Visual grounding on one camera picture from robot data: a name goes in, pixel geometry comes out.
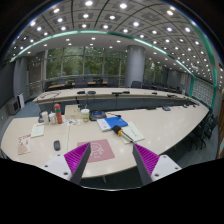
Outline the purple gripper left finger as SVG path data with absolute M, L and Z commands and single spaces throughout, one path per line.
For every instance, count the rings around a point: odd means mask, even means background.
M 91 146 L 89 143 L 86 143 L 64 155 L 66 163 L 72 173 L 72 177 L 70 179 L 72 183 L 77 185 L 80 184 L 90 153 Z

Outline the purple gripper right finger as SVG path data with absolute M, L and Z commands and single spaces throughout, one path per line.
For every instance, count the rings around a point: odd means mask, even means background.
M 152 172 L 159 160 L 159 156 L 147 148 L 134 144 L 132 154 L 137 164 L 140 178 L 143 185 L 152 182 Z

